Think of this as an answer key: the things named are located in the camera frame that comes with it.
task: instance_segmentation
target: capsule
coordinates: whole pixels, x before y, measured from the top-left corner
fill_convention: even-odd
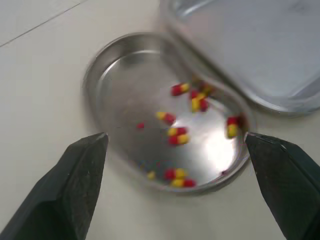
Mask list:
[[[197,185],[196,181],[190,178],[187,178],[183,182],[183,187],[184,188],[193,188]]]
[[[189,84],[188,83],[181,83],[178,85],[174,85],[171,88],[171,95],[172,96],[179,96],[181,94],[186,93],[187,91],[189,91]]]
[[[226,121],[227,137],[232,139],[238,135],[238,118],[229,117]]]
[[[173,125],[176,121],[176,116],[168,112],[158,111],[156,113],[156,117],[170,126]]]
[[[183,170],[182,168],[177,168],[175,170],[175,178],[176,179],[184,179],[187,176],[188,176],[188,173],[185,170]]]
[[[184,186],[185,180],[181,178],[176,178],[171,182],[172,187],[182,188]]]
[[[171,127],[168,129],[168,136],[184,135],[188,132],[186,127]]]
[[[183,145],[183,144],[186,144],[187,142],[189,142],[189,136],[187,134],[175,135],[175,136],[169,137],[169,143],[174,146]]]
[[[147,178],[150,180],[153,180],[156,178],[156,173],[154,171],[151,171],[147,174]]]
[[[199,105],[200,105],[201,112],[206,112],[208,110],[208,108],[209,108],[209,104],[208,104],[208,102],[206,101],[205,98],[202,98],[199,101]]]
[[[195,97],[191,100],[191,111],[193,113],[198,112],[200,109],[200,101]]]

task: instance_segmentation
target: red and yellow capsule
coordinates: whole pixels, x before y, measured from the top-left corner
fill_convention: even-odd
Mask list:
[[[178,84],[178,85],[174,85],[172,88],[171,88],[171,95],[172,96],[179,96],[181,94],[184,94],[186,92],[189,91],[189,84],[188,83],[181,83],[181,84]]]
[[[186,127],[171,127],[168,129],[168,136],[184,135],[188,132]]]
[[[238,118],[229,117],[226,121],[227,137],[232,139],[238,135]]]
[[[183,145],[183,144],[186,144],[187,142],[189,142],[189,136],[187,134],[175,135],[175,136],[169,137],[169,143],[174,146]]]
[[[156,117],[170,126],[176,121],[176,116],[168,112],[158,111]]]

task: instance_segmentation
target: pill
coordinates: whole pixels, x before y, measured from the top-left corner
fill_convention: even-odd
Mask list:
[[[183,135],[188,132],[186,127],[171,127],[168,129],[168,136]]]
[[[226,121],[227,137],[232,139],[238,135],[238,118],[229,117]]]
[[[169,168],[164,172],[164,179],[173,180],[176,178],[176,170],[174,168]]]
[[[200,110],[202,112],[206,112],[208,110],[208,108],[209,108],[209,104],[208,104],[208,102],[206,101],[205,98],[200,99],[199,105],[200,105]]]
[[[189,136],[187,134],[175,135],[175,136],[169,137],[169,143],[174,146],[186,144],[188,141],[189,141]]]
[[[198,100],[197,98],[193,98],[193,99],[191,100],[191,111],[192,111],[193,113],[195,113],[195,112],[198,112],[199,109],[200,109],[200,102],[199,102],[199,100]]]
[[[192,187],[195,187],[196,185],[197,185],[196,181],[190,178],[185,179],[183,182],[183,186],[185,188],[192,188]]]
[[[156,117],[170,126],[176,121],[176,116],[168,112],[158,111]]]
[[[198,92],[196,90],[192,90],[190,92],[190,99],[195,99],[196,97],[198,97]]]
[[[171,186],[176,188],[182,188],[184,186],[185,180],[182,178],[176,178],[171,182]]]
[[[156,173],[154,171],[151,171],[147,174],[147,178],[150,180],[153,180],[156,178]]]
[[[188,173],[183,170],[182,168],[177,168],[175,170],[175,178],[176,179],[184,179],[186,176],[188,176]]]
[[[189,90],[189,84],[188,83],[181,83],[178,85],[174,85],[171,88],[171,95],[172,96],[179,96],[181,94],[186,93]]]
[[[137,129],[144,129],[145,128],[145,124],[143,122],[140,122],[136,125]]]

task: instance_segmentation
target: white table surface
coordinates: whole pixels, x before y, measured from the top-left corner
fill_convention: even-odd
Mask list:
[[[98,132],[83,98],[88,62],[113,39],[151,30],[157,10],[157,0],[87,0],[0,47],[0,230],[66,147]],[[320,163],[319,112],[255,114],[260,133],[294,142]],[[146,189],[117,162],[109,148],[88,240],[285,239],[251,165],[217,192],[176,197]]]

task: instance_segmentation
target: stainless steel tray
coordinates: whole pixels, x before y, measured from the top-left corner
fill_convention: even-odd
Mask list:
[[[320,107],[320,1],[163,0],[161,15],[254,102],[293,115]]]
[[[206,113],[191,113],[188,94],[170,96],[171,86],[192,83],[194,75],[215,89]],[[188,65],[174,45],[157,34],[134,33],[108,44],[90,64],[84,84],[92,112],[110,144],[150,186],[171,192],[217,187],[231,179],[249,157],[243,136],[254,131],[255,123],[245,101],[229,87],[202,75],[195,65]],[[187,127],[190,142],[170,146],[168,126],[155,117],[158,111],[174,113],[173,126]],[[233,115],[242,116],[244,124],[238,137],[227,139],[226,119]],[[136,128],[140,122],[144,129]],[[167,168],[187,170],[198,186],[169,186],[163,178]],[[149,171],[156,172],[155,181],[147,179]]]

